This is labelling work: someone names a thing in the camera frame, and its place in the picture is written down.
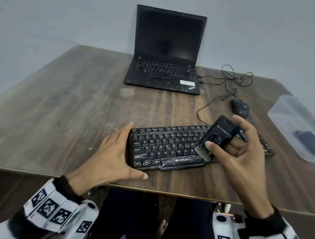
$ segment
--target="plastic container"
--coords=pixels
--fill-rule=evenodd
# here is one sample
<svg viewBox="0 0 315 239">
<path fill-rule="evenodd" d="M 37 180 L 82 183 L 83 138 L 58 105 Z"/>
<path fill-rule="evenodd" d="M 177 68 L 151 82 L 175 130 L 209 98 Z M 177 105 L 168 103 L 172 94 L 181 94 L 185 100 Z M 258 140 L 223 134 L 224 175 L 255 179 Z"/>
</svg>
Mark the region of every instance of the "plastic container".
<svg viewBox="0 0 315 239">
<path fill-rule="evenodd" d="M 282 95 L 268 116 L 301 158 L 315 163 L 315 99 Z"/>
</svg>

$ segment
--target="wall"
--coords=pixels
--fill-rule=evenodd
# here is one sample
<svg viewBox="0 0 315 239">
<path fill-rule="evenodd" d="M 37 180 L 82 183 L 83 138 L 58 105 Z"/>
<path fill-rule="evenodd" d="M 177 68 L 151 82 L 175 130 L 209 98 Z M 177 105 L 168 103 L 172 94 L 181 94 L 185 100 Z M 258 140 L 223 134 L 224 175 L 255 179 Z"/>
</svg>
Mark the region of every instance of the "wall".
<svg viewBox="0 0 315 239">
<path fill-rule="evenodd" d="M 2 0 L 0 94 L 76 44 L 133 53 L 138 3 L 208 17 L 198 65 L 315 91 L 314 0 Z"/>
</svg>

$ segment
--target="laptop screen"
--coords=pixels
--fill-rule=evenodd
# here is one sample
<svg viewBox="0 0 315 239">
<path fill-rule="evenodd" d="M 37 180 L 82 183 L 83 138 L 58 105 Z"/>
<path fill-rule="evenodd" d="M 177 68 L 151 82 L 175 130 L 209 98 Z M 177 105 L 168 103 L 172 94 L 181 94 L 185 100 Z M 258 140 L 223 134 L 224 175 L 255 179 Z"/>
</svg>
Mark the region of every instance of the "laptop screen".
<svg viewBox="0 0 315 239">
<path fill-rule="evenodd" d="M 196 63 L 206 17 L 138 5 L 135 54 Z"/>
</svg>

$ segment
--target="wooden tabletop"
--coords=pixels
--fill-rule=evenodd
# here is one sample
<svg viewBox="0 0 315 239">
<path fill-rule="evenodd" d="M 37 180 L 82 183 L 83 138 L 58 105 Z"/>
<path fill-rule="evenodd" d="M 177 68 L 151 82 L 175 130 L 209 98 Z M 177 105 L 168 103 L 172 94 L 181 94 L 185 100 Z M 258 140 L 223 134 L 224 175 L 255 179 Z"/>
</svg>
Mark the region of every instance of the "wooden tabletop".
<svg viewBox="0 0 315 239">
<path fill-rule="evenodd" d="M 131 54 L 76 46 L 3 94 L 0 168 L 60 176 L 88 160 L 114 128 L 131 121 L 136 128 L 201 125 L 196 111 L 225 93 L 224 85 L 203 84 L 199 96 L 124 85 L 131 60 Z M 216 77 L 221 72 L 203 67 L 197 71 Z M 267 116 L 278 97 L 290 92 L 262 77 L 254 77 L 250 87 L 236 88 L 238 98 L 251 105 L 248 120 L 276 151 L 266 160 L 271 202 L 280 209 L 315 213 L 315 165 L 298 156 Z M 230 99 L 217 99 L 200 112 L 210 124 L 221 114 L 232 116 Z M 148 174 L 148 180 L 115 185 L 240 203 L 218 163 Z"/>
</svg>

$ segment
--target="hand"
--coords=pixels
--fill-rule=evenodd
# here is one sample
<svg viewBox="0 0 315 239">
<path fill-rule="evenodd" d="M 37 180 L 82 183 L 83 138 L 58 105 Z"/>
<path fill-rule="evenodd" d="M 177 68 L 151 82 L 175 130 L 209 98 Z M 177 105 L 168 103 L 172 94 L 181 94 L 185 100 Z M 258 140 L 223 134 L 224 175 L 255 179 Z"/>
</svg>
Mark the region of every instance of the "hand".
<svg viewBox="0 0 315 239">
<path fill-rule="evenodd" d="M 217 157 L 247 212 L 255 218 L 267 218 L 274 210 L 266 190 L 264 150 L 255 127 L 240 116 L 233 115 L 233 119 L 244 130 L 247 144 L 234 138 L 226 152 L 215 143 L 207 141 L 205 145 Z"/>
<path fill-rule="evenodd" d="M 146 173 L 129 167 L 125 162 L 126 141 L 132 126 L 131 122 L 107 136 L 87 162 L 66 175 L 76 194 L 82 195 L 90 188 L 120 179 L 148 179 Z"/>
</svg>

